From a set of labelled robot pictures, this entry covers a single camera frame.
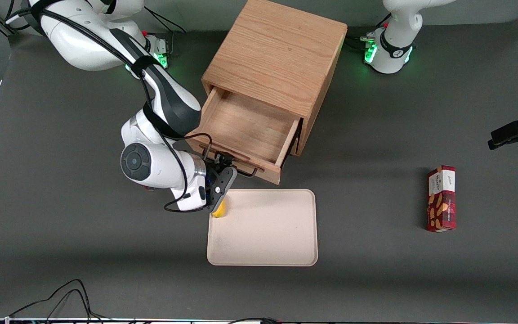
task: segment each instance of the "wood grain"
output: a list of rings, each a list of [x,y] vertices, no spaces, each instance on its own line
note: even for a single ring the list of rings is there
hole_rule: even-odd
[[[279,183],[281,164],[299,125],[299,117],[255,99],[212,88],[203,106],[197,129],[189,133],[208,133],[213,138],[211,153],[232,154],[243,169],[258,168],[257,176]],[[193,138],[189,145],[197,152],[207,140]]]
[[[248,0],[203,82],[309,117],[347,25]]]

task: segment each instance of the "red box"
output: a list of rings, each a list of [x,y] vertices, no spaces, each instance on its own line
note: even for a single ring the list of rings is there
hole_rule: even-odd
[[[455,227],[455,168],[440,166],[429,173],[427,230],[445,232]]]

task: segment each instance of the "gray table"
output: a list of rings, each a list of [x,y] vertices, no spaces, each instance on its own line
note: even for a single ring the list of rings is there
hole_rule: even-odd
[[[175,39],[170,73],[201,103],[199,78],[223,37]],[[210,265],[207,215],[164,212],[169,191],[146,192],[119,170],[121,124],[144,103],[139,83],[122,67],[78,70],[41,37],[11,43],[0,316],[79,277],[108,316],[518,322],[518,145],[487,148],[493,129],[518,119],[518,21],[425,27],[392,76],[344,47],[305,152],[281,178],[317,197],[309,268]],[[440,164],[457,168],[458,229],[433,234],[426,173]],[[58,315],[83,314],[74,299]]]

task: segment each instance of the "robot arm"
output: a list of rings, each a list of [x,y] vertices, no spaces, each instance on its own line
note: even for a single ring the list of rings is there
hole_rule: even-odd
[[[44,0],[29,0],[30,7],[40,1]],[[55,49],[73,66],[105,70],[123,64],[124,59],[143,85],[152,88],[153,98],[121,128],[125,144],[121,169],[125,176],[146,187],[171,189],[179,211],[208,207],[213,212],[237,171],[230,161],[204,161],[173,148],[175,140],[198,127],[201,107],[192,94],[152,59],[158,39],[145,37],[131,20],[111,21],[131,16],[142,7],[143,0],[57,0],[46,4],[45,10],[68,20],[43,14],[39,25]],[[97,35],[112,51],[76,30],[77,25]]]
[[[391,13],[387,27],[378,29],[362,37],[368,43],[365,63],[375,70],[391,74],[398,72],[413,50],[411,44],[423,26],[423,16],[419,10],[450,4],[455,0],[383,0],[383,5]]]

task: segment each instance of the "open drawer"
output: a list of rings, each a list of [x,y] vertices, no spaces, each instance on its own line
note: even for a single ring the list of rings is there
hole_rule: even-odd
[[[261,101],[212,88],[203,106],[201,123],[189,135],[208,133],[213,138],[209,156],[216,151],[235,157],[235,166],[279,184],[281,167],[298,135],[300,117]],[[196,152],[207,148],[207,138],[188,140]]]

